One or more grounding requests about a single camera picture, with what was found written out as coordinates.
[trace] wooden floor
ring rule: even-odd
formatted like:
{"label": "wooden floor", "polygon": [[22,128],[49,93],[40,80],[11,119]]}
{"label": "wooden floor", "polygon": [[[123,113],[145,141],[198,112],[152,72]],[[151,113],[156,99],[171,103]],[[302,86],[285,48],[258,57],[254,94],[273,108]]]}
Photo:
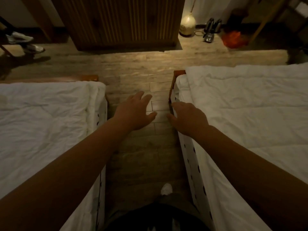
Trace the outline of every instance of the wooden floor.
{"label": "wooden floor", "polygon": [[119,205],[152,202],[166,182],[191,200],[178,136],[165,116],[173,70],[199,65],[281,65],[287,61],[284,50],[230,51],[218,36],[211,44],[198,36],[179,36],[179,40],[176,50],[125,53],[79,52],[71,41],[44,44],[46,51],[34,58],[21,56],[19,46],[6,46],[20,57],[0,57],[2,79],[98,74],[107,85],[109,117],[130,94],[143,90],[153,95],[147,111],[158,113],[155,121],[132,132],[107,164],[107,214]]}

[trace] white wall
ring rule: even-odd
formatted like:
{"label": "white wall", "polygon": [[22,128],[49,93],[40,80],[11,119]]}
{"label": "white wall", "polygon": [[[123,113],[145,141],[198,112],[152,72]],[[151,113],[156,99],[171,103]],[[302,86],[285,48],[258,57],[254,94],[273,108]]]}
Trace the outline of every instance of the white wall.
{"label": "white wall", "polygon": [[[56,27],[63,27],[51,0],[40,0],[50,20]],[[0,0],[0,16],[6,19],[15,27],[38,27],[32,15],[21,0]]]}
{"label": "white wall", "polygon": [[[183,16],[191,10],[194,0],[185,0]],[[211,17],[226,23],[235,8],[244,8],[249,0],[196,0],[193,15],[197,24],[205,24]]]}

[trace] mattress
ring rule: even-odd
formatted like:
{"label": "mattress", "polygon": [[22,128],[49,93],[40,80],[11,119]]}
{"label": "mattress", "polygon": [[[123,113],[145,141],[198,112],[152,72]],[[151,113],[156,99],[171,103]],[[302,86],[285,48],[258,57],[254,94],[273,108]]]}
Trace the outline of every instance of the mattress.
{"label": "mattress", "polygon": [[[307,63],[188,67],[176,80],[172,101],[193,103],[209,124],[308,183],[307,71]],[[270,230],[202,147],[190,141],[202,179],[194,187],[204,187],[215,229]]]}
{"label": "mattress", "polygon": [[[107,119],[100,82],[0,84],[0,198],[91,134]],[[103,224],[105,169],[61,228]]]}

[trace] white duvet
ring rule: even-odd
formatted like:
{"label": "white duvet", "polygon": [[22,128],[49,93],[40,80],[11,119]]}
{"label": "white duvet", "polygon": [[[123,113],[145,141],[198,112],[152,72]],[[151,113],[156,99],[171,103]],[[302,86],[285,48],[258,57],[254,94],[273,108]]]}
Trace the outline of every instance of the white duvet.
{"label": "white duvet", "polygon": [[[0,198],[96,129],[105,89],[91,81],[0,84]],[[93,190],[62,230],[93,229]]]}
{"label": "white duvet", "polygon": [[[191,96],[209,124],[308,183],[308,63],[194,66],[186,73],[177,79],[180,100]],[[197,158],[207,172],[203,181],[216,229],[270,230],[213,160],[202,155]]]}

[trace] foot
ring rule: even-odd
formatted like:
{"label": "foot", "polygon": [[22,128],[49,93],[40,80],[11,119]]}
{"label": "foot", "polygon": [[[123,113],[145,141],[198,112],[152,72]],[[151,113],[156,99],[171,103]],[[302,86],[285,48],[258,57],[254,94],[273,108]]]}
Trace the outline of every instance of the foot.
{"label": "foot", "polygon": [[166,183],[160,191],[161,195],[169,195],[172,193],[172,186],[169,183]]}
{"label": "foot", "polygon": [[42,46],[29,44],[27,44],[25,47],[22,47],[22,50],[25,52],[25,54],[40,54],[45,51]]}
{"label": "foot", "polygon": [[13,32],[10,36],[6,35],[8,41],[10,44],[16,44],[16,43],[27,43],[33,40],[33,37],[26,36],[24,34],[21,34],[19,32]]}

